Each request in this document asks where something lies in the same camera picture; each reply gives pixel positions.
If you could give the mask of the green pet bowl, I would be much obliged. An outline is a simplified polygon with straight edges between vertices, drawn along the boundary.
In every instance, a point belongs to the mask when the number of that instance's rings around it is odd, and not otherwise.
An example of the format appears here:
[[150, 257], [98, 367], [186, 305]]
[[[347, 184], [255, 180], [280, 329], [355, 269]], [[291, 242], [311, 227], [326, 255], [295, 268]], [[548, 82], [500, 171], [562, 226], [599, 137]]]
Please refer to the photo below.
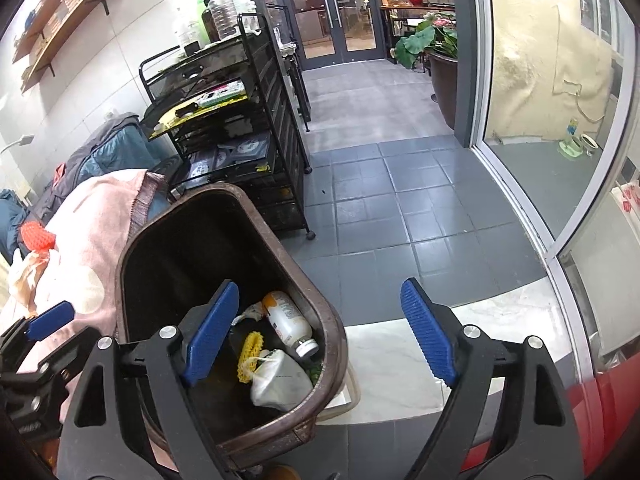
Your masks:
[[576, 136], [578, 120], [570, 118], [566, 127], [564, 138], [559, 142], [559, 150], [561, 154], [568, 159], [576, 159], [582, 156], [582, 144], [580, 144]]

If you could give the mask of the blue massage bed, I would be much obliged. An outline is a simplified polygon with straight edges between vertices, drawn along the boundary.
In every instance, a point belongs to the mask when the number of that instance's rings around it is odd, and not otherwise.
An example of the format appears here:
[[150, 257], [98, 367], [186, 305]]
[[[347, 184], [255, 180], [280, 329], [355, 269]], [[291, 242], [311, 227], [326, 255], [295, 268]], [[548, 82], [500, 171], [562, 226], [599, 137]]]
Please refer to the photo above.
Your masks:
[[48, 223], [66, 197], [85, 180], [124, 169], [168, 174], [169, 161], [175, 154], [166, 141], [148, 138], [148, 129], [137, 114], [126, 113], [107, 120], [58, 166], [32, 206], [25, 205], [8, 188], [1, 191], [2, 257], [12, 262], [15, 249], [26, 249], [20, 239], [23, 223], [28, 220]]

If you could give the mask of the pink polka dot bedspread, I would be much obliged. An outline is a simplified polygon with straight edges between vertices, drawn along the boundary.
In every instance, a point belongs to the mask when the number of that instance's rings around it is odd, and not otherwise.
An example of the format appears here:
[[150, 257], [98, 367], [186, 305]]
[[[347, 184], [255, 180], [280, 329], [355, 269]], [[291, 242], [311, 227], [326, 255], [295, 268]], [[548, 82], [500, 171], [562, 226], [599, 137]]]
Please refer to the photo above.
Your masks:
[[18, 370], [34, 372], [71, 336], [91, 326], [116, 332], [116, 268], [130, 238], [168, 206], [165, 179], [142, 169], [93, 177], [67, 196], [46, 225], [54, 236], [48, 252], [1, 261], [1, 328], [70, 302], [72, 322], [39, 341]]

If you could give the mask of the wooden wall shelf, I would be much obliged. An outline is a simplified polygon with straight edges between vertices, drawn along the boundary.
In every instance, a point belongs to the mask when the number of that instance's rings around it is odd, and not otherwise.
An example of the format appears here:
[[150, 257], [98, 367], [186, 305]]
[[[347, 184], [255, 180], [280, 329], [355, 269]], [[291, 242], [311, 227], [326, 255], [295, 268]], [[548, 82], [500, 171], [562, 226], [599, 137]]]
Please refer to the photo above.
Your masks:
[[25, 56], [29, 66], [22, 75], [22, 90], [40, 83], [46, 70], [53, 70], [52, 61], [78, 26], [97, 7], [110, 12], [107, 0], [40, 0], [25, 21], [24, 32], [15, 40], [13, 59]]

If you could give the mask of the large potted green plant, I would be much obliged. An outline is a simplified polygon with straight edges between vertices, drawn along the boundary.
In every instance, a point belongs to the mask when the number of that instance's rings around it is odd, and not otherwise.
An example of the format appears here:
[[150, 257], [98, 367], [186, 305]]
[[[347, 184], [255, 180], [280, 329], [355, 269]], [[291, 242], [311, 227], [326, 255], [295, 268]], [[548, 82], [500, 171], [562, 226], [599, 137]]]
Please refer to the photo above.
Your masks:
[[435, 101], [446, 125], [453, 129], [458, 80], [458, 32], [454, 14], [427, 13], [414, 32], [398, 39], [390, 53], [408, 70], [412, 70], [418, 61], [428, 66]]

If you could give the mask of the glass double door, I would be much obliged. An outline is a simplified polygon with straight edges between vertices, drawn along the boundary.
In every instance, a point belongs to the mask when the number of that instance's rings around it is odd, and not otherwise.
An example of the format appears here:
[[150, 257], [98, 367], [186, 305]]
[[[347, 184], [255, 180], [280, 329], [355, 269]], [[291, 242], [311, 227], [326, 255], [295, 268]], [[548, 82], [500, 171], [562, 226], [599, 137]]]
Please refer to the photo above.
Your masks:
[[381, 0], [281, 0], [304, 70], [384, 56]]

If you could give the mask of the orange white plastic bottle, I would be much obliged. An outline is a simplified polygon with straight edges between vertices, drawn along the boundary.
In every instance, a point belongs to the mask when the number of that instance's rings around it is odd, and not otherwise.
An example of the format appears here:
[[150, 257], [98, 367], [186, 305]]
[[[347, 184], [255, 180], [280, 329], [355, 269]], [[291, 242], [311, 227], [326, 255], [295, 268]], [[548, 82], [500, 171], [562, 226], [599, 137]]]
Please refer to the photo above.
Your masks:
[[288, 351], [301, 361], [314, 356], [320, 346], [307, 319], [285, 292], [270, 292], [262, 308], [272, 328]]

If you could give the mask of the white floor lamp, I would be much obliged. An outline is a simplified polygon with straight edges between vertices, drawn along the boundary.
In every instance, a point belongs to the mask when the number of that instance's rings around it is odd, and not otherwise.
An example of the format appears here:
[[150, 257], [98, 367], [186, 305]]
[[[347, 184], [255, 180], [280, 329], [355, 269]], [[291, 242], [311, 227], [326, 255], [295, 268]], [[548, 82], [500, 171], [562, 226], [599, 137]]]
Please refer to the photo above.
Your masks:
[[1, 150], [0, 150], [0, 154], [3, 154], [9, 150], [12, 150], [12, 148], [17, 148], [18, 146], [25, 146], [25, 145], [29, 145], [32, 143], [32, 140], [34, 140], [34, 135], [33, 134], [23, 134], [20, 138], [18, 138], [17, 140], [6, 144]]

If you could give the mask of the yellow foam net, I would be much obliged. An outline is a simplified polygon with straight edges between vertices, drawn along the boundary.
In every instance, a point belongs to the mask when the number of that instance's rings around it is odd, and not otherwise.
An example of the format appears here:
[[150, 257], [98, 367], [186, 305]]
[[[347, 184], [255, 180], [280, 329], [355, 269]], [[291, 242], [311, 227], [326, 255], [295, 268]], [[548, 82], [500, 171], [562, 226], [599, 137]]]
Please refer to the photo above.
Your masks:
[[248, 384], [253, 380], [263, 346], [264, 337], [259, 332], [251, 332], [244, 339], [238, 362], [238, 379], [241, 384]]

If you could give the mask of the brown trash bin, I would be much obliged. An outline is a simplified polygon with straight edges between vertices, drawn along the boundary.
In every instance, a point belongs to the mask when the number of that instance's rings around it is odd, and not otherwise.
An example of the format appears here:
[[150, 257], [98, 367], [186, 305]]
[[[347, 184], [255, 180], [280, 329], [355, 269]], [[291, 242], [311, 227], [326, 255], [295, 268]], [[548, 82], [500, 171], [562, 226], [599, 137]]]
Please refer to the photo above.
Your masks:
[[341, 389], [348, 354], [334, 307], [288, 254], [237, 186], [201, 188], [147, 223], [130, 240], [117, 271], [116, 318], [121, 341], [142, 341], [211, 300], [225, 281], [239, 292], [240, 314], [270, 292], [284, 292], [310, 323], [319, 374], [298, 408], [280, 414], [250, 402], [238, 379], [242, 342], [262, 333], [267, 348], [282, 342], [267, 321], [227, 328], [213, 368], [186, 396], [196, 419], [235, 470], [250, 468], [308, 442], [321, 411]]

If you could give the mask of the red foam net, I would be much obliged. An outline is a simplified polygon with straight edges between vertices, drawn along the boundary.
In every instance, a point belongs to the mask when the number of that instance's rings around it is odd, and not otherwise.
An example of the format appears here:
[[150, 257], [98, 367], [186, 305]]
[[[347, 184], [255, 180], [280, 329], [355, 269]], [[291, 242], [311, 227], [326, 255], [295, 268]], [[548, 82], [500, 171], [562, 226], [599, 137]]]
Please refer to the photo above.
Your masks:
[[44, 252], [55, 248], [55, 235], [37, 221], [23, 223], [20, 233], [25, 247], [30, 252]]

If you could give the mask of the dark brown bottle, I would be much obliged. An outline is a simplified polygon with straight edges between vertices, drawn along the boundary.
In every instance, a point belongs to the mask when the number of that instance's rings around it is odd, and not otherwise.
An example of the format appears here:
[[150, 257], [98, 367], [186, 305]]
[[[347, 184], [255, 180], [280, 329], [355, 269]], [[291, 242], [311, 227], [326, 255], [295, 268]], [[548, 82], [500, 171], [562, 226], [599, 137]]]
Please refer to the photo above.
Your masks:
[[210, 12], [208, 4], [210, 0], [203, 0], [204, 9], [201, 13], [202, 22], [210, 42], [219, 40], [219, 35], [213, 20], [212, 12]]

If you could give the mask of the white paper trash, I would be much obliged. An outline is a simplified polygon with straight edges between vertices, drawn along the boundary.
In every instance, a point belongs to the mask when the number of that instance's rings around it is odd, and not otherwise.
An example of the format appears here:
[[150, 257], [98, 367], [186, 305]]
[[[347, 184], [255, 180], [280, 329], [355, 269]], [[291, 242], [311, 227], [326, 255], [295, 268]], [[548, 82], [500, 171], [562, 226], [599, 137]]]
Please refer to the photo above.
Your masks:
[[250, 400], [258, 408], [289, 412], [306, 399], [312, 382], [294, 359], [277, 349], [262, 350], [245, 365], [250, 376]]

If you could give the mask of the black metal utility cart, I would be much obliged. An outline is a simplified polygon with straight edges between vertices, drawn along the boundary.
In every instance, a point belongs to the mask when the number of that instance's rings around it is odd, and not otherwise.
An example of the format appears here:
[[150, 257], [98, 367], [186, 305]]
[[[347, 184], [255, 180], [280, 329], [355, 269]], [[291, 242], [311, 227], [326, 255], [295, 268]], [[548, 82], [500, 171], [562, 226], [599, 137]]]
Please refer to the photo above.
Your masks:
[[314, 239], [304, 199], [311, 163], [262, 14], [240, 14], [234, 35], [140, 79], [150, 99], [142, 119], [149, 139], [167, 138], [180, 158], [172, 198], [234, 184], [273, 231]]

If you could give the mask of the clear plastic bottle red cap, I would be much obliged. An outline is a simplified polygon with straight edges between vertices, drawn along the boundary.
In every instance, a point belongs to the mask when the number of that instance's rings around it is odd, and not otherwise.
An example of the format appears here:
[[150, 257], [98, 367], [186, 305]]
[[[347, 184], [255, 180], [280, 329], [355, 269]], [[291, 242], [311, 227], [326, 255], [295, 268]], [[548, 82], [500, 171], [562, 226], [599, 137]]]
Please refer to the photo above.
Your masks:
[[212, 14], [219, 38], [224, 40], [234, 36], [238, 24], [238, 12], [236, 12], [233, 0], [209, 0], [207, 6]]

